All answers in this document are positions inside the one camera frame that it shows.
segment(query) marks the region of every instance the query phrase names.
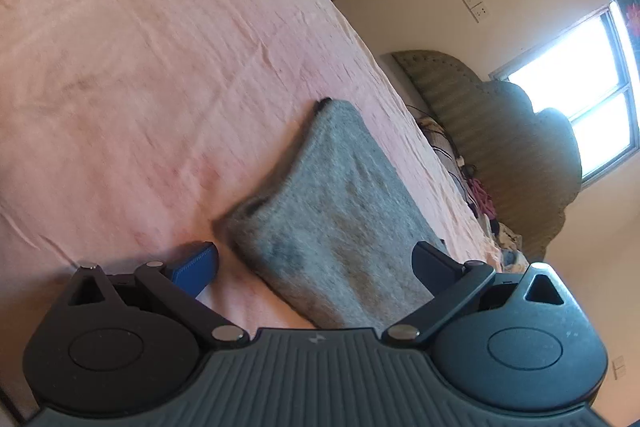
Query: headboard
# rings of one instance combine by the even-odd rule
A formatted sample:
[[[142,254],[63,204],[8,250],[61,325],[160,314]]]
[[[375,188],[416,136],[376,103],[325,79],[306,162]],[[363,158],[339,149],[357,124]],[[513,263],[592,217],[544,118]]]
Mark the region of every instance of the headboard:
[[[582,183],[571,124],[555,109],[534,113],[510,82],[482,82],[462,62],[434,51],[392,54],[494,200],[498,219],[522,234],[529,262],[564,225]]]

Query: red flower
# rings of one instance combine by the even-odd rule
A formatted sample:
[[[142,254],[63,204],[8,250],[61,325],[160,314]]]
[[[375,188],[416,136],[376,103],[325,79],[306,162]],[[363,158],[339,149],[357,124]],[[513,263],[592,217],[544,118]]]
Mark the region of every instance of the red flower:
[[[634,36],[640,38],[640,7],[636,3],[626,8],[626,27]]]

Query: gray fabric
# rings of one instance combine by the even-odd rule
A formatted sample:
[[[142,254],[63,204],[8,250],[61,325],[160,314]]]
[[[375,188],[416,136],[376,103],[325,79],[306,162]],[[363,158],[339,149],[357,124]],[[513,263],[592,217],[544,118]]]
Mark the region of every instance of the gray fabric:
[[[357,110],[329,100],[281,184],[229,218],[236,252],[323,328],[381,330],[431,294],[414,277],[417,241],[444,245]]]

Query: floral picture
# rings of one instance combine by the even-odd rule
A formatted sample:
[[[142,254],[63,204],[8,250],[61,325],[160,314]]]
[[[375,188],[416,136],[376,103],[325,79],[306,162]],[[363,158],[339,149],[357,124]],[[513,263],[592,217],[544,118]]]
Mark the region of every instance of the floral picture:
[[[636,63],[640,66],[640,0],[616,0],[625,20]]]

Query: triangular cutout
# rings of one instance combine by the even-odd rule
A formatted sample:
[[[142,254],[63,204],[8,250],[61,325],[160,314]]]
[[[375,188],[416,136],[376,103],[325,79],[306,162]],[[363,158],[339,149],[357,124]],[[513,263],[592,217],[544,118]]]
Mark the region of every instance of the triangular cutout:
[[[556,287],[546,275],[536,275],[533,283],[529,287],[527,301],[544,302],[546,304],[564,304],[562,297]]]
[[[82,304],[94,304],[96,302],[104,301],[104,295],[98,288],[97,283],[93,277],[85,278],[78,291],[71,297],[69,306],[80,306]]]

